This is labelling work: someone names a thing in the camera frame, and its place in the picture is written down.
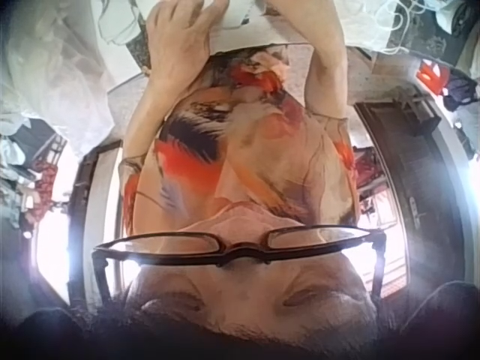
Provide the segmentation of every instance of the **white cloth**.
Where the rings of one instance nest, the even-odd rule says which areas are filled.
[[[19,175],[10,168],[10,165],[22,165],[26,156],[22,149],[8,138],[0,139],[0,177],[3,179],[18,181]]]
[[[2,164],[23,165],[26,157],[16,142],[8,139],[0,139],[0,159]]]
[[[22,125],[30,128],[30,119],[20,114],[0,114],[0,135],[11,137]]]

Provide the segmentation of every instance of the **hand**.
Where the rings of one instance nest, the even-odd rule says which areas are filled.
[[[230,0],[163,0],[147,19],[150,81],[179,94],[200,75],[210,56],[210,31]]]

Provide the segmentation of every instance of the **eye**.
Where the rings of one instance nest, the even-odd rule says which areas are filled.
[[[179,312],[199,313],[205,304],[201,299],[188,292],[168,292],[142,306],[144,311],[155,313]]]
[[[283,306],[293,308],[302,305],[309,305],[312,303],[324,302],[328,300],[335,293],[326,286],[313,286],[307,289],[300,290],[291,295],[283,302]]]

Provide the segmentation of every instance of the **wrist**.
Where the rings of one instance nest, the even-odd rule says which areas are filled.
[[[145,93],[150,95],[149,97],[156,104],[175,103],[183,92],[184,89],[180,88],[172,80],[152,77],[148,80],[145,90]]]

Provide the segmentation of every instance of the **paper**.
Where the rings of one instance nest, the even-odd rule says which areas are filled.
[[[214,0],[205,0],[203,8],[207,8]],[[230,0],[230,5],[220,23],[221,29],[235,29],[242,26],[243,21],[248,18],[255,0]]]
[[[207,8],[214,0],[205,0],[203,8]],[[152,8],[158,0],[136,0],[136,6],[139,8],[143,19],[146,19]],[[223,17],[220,29],[235,29],[242,26],[243,21],[248,18],[248,14],[255,7],[256,0],[230,0],[230,5]]]
[[[400,0],[388,0],[398,3]],[[205,0],[205,6],[213,0]],[[158,0],[136,0],[146,18]],[[334,0],[350,47],[382,51],[401,13],[386,10],[386,0]],[[264,0],[230,0],[222,23],[211,31],[211,54],[271,44],[306,44],[307,41]]]

